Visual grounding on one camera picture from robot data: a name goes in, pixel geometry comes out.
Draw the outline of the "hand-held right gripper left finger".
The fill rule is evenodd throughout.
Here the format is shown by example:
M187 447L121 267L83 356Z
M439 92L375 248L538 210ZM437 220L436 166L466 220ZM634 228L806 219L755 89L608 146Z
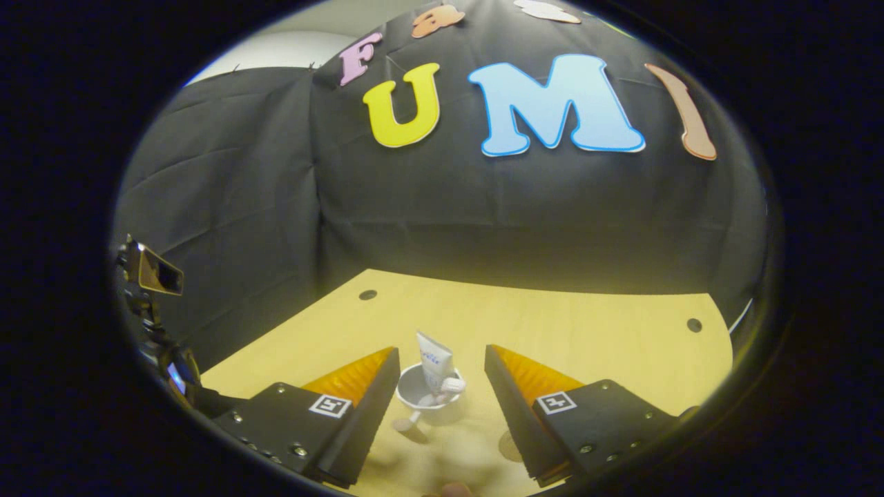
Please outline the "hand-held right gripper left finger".
M290 471L347 489L357 483L400 380L385 347L301 387L277 382L213 422Z

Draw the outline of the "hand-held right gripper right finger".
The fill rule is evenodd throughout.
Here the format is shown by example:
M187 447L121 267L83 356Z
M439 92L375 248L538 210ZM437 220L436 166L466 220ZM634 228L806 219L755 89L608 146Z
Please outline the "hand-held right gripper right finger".
M486 347L484 371L512 444L540 487L599 478L680 420L614 380L587 384L497 344Z

